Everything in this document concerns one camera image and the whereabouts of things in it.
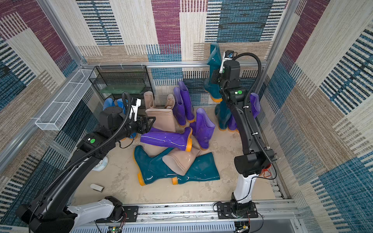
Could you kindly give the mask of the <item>blue boot from pile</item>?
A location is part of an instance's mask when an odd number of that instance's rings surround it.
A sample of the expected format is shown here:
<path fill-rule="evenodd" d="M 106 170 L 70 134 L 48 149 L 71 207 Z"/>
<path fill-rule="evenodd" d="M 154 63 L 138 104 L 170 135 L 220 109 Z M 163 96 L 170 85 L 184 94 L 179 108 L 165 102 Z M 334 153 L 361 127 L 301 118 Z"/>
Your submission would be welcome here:
<path fill-rule="evenodd" d="M 117 105 L 118 105 L 118 107 L 122 108 L 123 113 L 125 114 L 126 109 L 125 109 L 125 106 L 123 104 L 122 99 L 117 99 Z M 133 134 L 131 134 L 131 136 L 129 137 L 129 139 L 134 140 L 134 139 L 136 139 L 137 135 L 138 135 L 137 133 L 133 133 Z"/>

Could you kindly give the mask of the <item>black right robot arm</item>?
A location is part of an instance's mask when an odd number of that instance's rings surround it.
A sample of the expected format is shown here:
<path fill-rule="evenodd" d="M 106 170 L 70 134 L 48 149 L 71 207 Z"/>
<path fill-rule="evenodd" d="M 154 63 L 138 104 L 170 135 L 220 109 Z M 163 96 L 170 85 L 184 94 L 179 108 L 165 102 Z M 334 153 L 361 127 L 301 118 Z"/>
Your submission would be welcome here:
<path fill-rule="evenodd" d="M 216 204 L 220 219 L 258 217 L 252 192 L 255 182 L 261 179 L 260 174 L 271 166 L 275 156 L 274 151 L 264 145 L 259 135 L 250 99 L 251 92 L 240 86 L 241 67 L 237 59 L 245 55 L 235 55 L 232 50 L 227 50 L 223 54 L 220 69 L 215 70 L 212 76 L 212 82 L 220 86 L 223 102 L 236 121 L 243 150 L 243 154 L 234 159 L 239 177 L 231 201 Z"/>

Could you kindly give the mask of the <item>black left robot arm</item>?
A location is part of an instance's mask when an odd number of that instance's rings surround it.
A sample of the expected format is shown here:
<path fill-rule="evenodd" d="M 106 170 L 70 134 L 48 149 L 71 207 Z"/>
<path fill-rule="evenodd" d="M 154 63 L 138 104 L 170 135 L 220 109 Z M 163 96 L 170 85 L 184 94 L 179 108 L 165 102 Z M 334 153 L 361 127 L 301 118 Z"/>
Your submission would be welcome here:
<path fill-rule="evenodd" d="M 68 202 L 84 178 L 117 142 L 134 133 L 148 133 L 152 128 L 149 117 L 137 115 L 140 99 L 124 92 L 122 103 L 123 107 L 110 106 L 101 111 L 99 126 L 78 143 L 61 173 L 30 204 L 19 206 L 16 215 L 28 224 L 29 232 L 69 233 L 97 219 L 121 220 L 122 202 L 112 196 L 81 206 L 69 206 Z"/>

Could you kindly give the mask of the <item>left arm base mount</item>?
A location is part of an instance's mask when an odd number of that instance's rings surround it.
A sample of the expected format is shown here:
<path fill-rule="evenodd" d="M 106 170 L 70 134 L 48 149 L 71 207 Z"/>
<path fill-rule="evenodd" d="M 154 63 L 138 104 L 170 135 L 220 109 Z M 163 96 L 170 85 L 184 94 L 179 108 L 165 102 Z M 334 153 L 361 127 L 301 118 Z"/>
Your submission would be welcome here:
<path fill-rule="evenodd" d="M 97 223 L 136 222 L 139 206 L 115 207 L 113 213 L 107 218 L 97 219 Z"/>

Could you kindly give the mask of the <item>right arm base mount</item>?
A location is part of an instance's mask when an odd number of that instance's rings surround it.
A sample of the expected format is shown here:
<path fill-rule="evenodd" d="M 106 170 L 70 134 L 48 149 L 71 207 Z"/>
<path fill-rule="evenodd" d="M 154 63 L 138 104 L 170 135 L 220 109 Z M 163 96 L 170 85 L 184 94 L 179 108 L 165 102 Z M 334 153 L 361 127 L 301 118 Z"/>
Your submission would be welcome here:
<path fill-rule="evenodd" d="M 259 214 L 254 202 L 244 204 L 236 202 L 217 202 L 213 205 L 213 211 L 219 219 L 258 218 Z"/>

